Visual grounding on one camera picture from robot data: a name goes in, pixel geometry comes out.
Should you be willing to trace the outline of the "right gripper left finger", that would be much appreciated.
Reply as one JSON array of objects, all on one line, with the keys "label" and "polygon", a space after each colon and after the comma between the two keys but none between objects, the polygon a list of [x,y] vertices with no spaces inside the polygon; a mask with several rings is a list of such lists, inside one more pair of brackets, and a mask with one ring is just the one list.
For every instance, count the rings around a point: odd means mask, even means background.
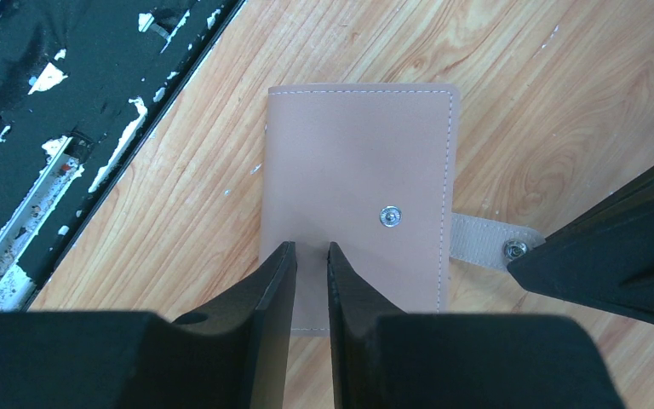
[{"label": "right gripper left finger", "polygon": [[0,313],[0,408],[280,408],[295,245],[202,306]]}]

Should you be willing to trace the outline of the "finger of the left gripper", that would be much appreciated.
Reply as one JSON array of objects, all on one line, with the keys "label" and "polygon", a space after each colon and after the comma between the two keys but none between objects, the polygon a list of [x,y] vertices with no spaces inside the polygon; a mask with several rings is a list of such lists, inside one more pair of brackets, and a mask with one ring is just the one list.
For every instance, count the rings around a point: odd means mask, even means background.
[{"label": "finger of the left gripper", "polygon": [[508,272],[527,291],[654,325],[654,166]]}]

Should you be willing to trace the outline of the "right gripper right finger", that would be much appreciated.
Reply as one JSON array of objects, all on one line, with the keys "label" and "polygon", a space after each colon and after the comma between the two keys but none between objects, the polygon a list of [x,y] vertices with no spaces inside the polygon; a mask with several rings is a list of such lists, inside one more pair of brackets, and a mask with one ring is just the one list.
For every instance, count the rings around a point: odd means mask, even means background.
[{"label": "right gripper right finger", "polygon": [[331,243],[327,264],[338,408],[621,408],[599,350],[549,314],[409,314]]}]

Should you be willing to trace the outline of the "pink card holder wallet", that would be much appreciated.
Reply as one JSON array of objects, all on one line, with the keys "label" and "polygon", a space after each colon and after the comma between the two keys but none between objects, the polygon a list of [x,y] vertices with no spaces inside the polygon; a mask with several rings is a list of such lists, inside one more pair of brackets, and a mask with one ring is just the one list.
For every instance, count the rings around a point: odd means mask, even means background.
[{"label": "pink card holder wallet", "polygon": [[327,258],[408,312],[448,307],[449,261],[505,270],[536,230],[452,210],[460,94],[451,84],[299,84],[267,93],[260,256],[295,243],[291,332],[325,337]]}]

